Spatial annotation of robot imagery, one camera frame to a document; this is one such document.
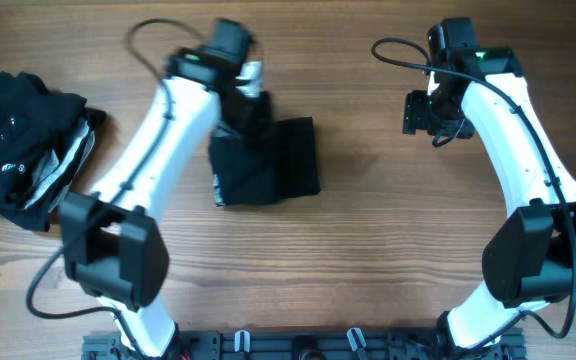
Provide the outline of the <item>folded black shirt on pile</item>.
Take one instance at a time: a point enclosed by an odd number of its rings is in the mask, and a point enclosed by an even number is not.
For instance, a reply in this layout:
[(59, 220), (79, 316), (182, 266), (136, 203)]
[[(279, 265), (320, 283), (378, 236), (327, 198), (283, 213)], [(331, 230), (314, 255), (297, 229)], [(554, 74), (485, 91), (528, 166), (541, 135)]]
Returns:
[(0, 205), (25, 201), (38, 182), (38, 165), (62, 152), (87, 100), (52, 91), (34, 74), (0, 73)]

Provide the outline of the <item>left white rail clip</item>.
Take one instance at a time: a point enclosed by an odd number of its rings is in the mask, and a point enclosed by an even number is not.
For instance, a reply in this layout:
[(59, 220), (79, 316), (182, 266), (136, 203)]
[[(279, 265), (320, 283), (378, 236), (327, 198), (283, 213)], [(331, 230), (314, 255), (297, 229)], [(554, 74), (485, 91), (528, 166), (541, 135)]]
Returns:
[(251, 335), (247, 330), (239, 330), (234, 334), (234, 351), (236, 353), (249, 353), (251, 351)]

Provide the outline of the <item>black t-shirt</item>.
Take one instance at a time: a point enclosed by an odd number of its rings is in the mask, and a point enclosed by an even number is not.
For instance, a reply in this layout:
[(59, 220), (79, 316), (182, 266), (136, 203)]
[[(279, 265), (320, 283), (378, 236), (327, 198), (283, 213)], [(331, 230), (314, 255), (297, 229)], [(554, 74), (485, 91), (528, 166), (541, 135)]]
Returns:
[(313, 119), (276, 121), (267, 91), (252, 99), (246, 111), (241, 123), (219, 125), (211, 134), (215, 205), (266, 206), (319, 194)]

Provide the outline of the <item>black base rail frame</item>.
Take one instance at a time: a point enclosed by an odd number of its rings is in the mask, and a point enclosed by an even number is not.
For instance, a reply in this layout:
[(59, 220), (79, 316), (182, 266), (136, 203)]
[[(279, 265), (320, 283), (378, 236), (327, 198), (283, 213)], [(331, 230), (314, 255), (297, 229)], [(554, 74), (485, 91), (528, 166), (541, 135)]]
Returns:
[[(173, 340), (172, 354), (163, 359), (357, 359), (345, 332), (250, 333), (251, 351), (236, 353), (236, 333), (183, 331)], [(432, 349), (431, 328), (393, 328), (363, 331), (368, 359), (438, 359)], [(84, 337), (81, 359), (138, 359), (121, 342), (121, 334), (98, 333)], [(459, 359), (527, 359), (522, 329), (513, 328), (494, 345)]]

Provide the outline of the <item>right white rail clip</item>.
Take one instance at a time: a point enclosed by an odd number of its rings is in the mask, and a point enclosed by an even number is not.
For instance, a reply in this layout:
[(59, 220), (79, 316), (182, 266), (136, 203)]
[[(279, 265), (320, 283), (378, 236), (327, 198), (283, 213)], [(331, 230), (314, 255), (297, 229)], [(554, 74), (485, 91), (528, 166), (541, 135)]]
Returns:
[(350, 328), (347, 333), (347, 339), (351, 350), (358, 360), (368, 360), (366, 353), (366, 341), (360, 328)]

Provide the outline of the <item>white rail clip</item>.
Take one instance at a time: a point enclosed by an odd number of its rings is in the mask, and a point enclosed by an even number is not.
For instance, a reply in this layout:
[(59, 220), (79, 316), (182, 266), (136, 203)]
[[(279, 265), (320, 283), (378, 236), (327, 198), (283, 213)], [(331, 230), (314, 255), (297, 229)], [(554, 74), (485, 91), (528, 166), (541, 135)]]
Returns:
[(251, 335), (247, 330), (239, 330), (234, 334), (234, 351), (236, 353), (249, 353), (251, 351)]
[(351, 350), (358, 360), (368, 360), (366, 353), (366, 341), (360, 328), (350, 328), (347, 333), (347, 339)]

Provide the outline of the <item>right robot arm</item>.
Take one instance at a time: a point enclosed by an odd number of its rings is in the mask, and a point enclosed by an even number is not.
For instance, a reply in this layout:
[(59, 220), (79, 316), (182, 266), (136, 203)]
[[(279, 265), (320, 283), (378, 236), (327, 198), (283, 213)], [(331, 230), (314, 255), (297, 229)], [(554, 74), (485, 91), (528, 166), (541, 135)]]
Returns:
[(576, 180), (550, 143), (532, 106), (523, 68), (508, 47), (483, 47), (467, 17), (428, 32), (424, 90), (406, 98), (402, 130), (423, 131), (435, 147), (478, 136), (487, 151), (507, 218), (482, 254), (481, 284), (438, 323), (438, 350), (465, 357), (499, 345), (518, 321), (558, 302), (576, 313)]

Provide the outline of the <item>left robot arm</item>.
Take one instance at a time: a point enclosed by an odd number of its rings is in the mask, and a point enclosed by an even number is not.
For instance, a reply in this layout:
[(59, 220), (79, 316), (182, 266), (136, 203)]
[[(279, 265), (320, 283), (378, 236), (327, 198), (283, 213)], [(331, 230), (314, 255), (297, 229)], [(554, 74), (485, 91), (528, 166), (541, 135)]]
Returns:
[(59, 210), (66, 275), (110, 312), (119, 349), (134, 359), (173, 359), (178, 327), (159, 295), (169, 254), (158, 223), (171, 190), (210, 133), (244, 140), (264, 123), (255, 40), (219, 19), (195, 48), (173, 54), (138, 132), (90, 194), (69, 193)]

